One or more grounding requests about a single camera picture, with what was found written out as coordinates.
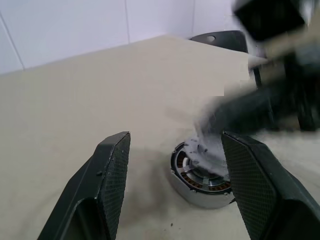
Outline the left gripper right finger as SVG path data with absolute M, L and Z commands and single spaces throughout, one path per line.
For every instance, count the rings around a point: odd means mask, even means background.
M 270 149 L 249 136 L 221 136 L 230 184 L 252 240 L 318 240 L 320 206 Z

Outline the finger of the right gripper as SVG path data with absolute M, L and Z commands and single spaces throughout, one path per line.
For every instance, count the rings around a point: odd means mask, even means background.
M 199 120 L 200 134 L 233 132 L 253 134 L 275 127 L 273 113 L 274 87 L 244 91 L 224 96 L 210 103 Z

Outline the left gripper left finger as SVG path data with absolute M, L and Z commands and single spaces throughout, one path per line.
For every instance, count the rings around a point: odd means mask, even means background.
M 108 136 L 70 178 L 40 240 L 114 240 L 124 200 L 131 134 Z

